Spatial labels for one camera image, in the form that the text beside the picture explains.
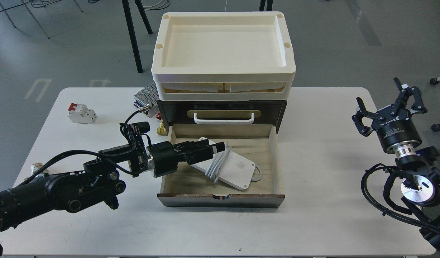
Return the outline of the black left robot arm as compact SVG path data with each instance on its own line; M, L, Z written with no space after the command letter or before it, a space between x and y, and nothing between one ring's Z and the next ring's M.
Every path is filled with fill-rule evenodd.
M69 150L56 155L37 168L18 186L0 192L0 232L52 210L76 213L105 202L118 209L117 196L125 191L120 179L122 171L133 177L152 171L155 178L176 172L180 162L189 165L226 153L224 142L210 144L207 139L197 142L160 142L151 144L143 136L150 131L148 122L120 124L120 132L127 144L99 152ZM73 155L87 154L94 160L84 163L83 170L50 175L46 170L53 164Z

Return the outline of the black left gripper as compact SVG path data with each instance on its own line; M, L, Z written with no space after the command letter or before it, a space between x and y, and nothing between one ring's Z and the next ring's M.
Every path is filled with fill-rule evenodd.
M208 139L175 145L171 142L161 142L149 146L148 150L153 160L153 176L158 178L176 172L179 162L192 165L212 159L214 154L225 150L225 143L210 145Z

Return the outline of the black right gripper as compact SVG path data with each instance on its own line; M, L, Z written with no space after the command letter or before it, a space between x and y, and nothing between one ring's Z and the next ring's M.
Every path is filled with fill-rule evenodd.
M400 142L411 142L414 148L422 143L422 139L411 120L411 115L428 112L419 88L408 87L408 85L402 84L398 78L393 80L399 90L399 95L393 106L389 105L376 111L380 117L384 118L383 120L377 120L376 113L367 111L360 97L356 98L359 105L356 114L351 117L359 134L364 137L368 137L373 130L376 131L383 152L388 154L394 153L392 146ZM410 97L413 97L414 103L410 109L407 109ZM364 125L362 122L364 117L373 120L371 127Z

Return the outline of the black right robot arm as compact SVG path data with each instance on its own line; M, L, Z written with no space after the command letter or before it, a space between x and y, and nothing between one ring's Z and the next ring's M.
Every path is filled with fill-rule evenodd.
M382 214L420 228L420 234L440 253L440 215L431 219L422 207L440 204L440 170L434 167L439 152L433 146L417 150L422 139L411 117L426 113L417 87L402 84L394 78L399 95L393 104L375 112L366 110L361 98L352 120L359 134L368 137L376 132L382 150L395 154L395 165L376 164L365 171L361 190L366 200ZM383 170L389 176L384 184L383 198L388 207L376 201L368 191L367 180L372 173Z

